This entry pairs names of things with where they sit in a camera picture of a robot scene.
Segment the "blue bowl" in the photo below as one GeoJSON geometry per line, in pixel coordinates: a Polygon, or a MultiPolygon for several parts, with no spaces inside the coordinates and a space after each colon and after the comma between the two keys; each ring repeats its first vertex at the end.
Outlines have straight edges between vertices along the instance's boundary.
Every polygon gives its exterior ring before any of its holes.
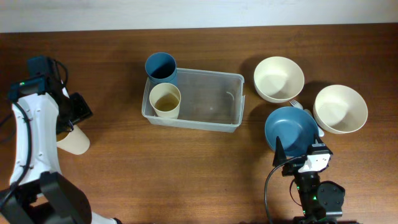
{"type": "Polygon", "coordinates": [[[273,111],[265,122],[266,141],[276,150],[276,138],[279,137],[286,156],[296,157],[305,154],[309,145],[314,143],[318,134],[318,125],[304,110],[291,106],[273,111]]]}

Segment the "cream cup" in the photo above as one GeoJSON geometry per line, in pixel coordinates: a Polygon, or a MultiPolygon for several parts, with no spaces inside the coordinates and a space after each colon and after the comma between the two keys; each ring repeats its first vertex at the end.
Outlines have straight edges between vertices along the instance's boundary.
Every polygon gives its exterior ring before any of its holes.
{"type": "Polygon", "coordinates": [[[180,90],[171,83],[160,83],[149,94],[150,104],[161,118],[177,119],[181,100],[180,90]]]}
{"type": "Polygon", "coordinates": [[[89,149],[90,140],[77,125],[74,125],[72,132],[57,135],[57,147],[74,155],[80,155],[89,149]]]}

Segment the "cream bowl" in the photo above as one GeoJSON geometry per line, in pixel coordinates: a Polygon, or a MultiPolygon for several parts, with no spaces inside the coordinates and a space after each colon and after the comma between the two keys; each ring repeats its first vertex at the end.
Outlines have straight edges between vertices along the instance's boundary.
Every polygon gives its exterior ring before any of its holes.
{"type": "Polygon", "coordinates": [[[361,129],[368,120],[364,98],[344,85],[330,85],[317,94],[313,104],[317,124],[333,134],[348,134],[361,129]]]}
{"type": "Polygon", "coordinates": [[[258,95],[271,103],[295,98],[305,84],[302,69],[293,60],[277,56],[259,62],[253,78],[258,95]]]}

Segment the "white plastic fork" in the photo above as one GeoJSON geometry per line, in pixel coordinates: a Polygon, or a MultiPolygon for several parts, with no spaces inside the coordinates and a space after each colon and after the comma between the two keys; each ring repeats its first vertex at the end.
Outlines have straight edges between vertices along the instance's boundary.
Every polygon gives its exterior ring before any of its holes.
{"type": "MultiPolygon", "coordinates": [[[[304,109],[303,106],[296,100],[290,100],[289,103],[291,104],[291,106],[304,110],[306,113],[308,113],[311,117],[313,117],[312,112],[308,109],[304,109]]],[[[318,126],[318,135],[320,137],[323,137],[325,135],[325,133],[323,132],[323,130],[321,129],[321,127],[318,126]]]]}

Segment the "blue cup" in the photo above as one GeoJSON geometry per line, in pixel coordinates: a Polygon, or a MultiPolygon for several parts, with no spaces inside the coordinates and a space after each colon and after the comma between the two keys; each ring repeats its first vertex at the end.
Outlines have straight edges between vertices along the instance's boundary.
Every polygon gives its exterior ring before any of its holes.
{"type": "Polygon", "coordinates": [[[157,52],[152,54],[146,60],[145,71],[149,80],[155,85],[171,83],[177,86],[177,63],[168,53],[157,52]]]}

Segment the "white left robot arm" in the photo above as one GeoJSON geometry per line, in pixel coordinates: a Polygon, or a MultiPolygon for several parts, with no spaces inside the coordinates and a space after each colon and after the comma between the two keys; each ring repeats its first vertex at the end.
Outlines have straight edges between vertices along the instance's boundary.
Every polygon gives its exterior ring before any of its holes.
{"type": "Polygon", "coordinates": [[[79,93],[69,94],[64,64],[48,56],[27,62],[29,78],[8,93],[16,121],[16,161],[1,191],[9,223],[119,223],[92,211],[87,196],[63,175],[58,150],[80,155],[90,140],[77,124],[92,116],[79,93]]]}

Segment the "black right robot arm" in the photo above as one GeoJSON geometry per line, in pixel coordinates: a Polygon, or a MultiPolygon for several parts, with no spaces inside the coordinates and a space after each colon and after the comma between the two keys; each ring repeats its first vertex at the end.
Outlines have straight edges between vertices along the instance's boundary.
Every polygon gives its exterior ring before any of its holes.
{"type": "Polygon", "coordinates": [[[336,223],[343,215],[345,189],[332,181],[320,180],[319,173],[328,168],[333,153],[317,135],[313,140],[303,155],[288,159],[280,138],[276,138],[272,165],[281,167],[284,177],[294,177],[303,210],[303,216],[294,217],[294,223],[336,223]]]}

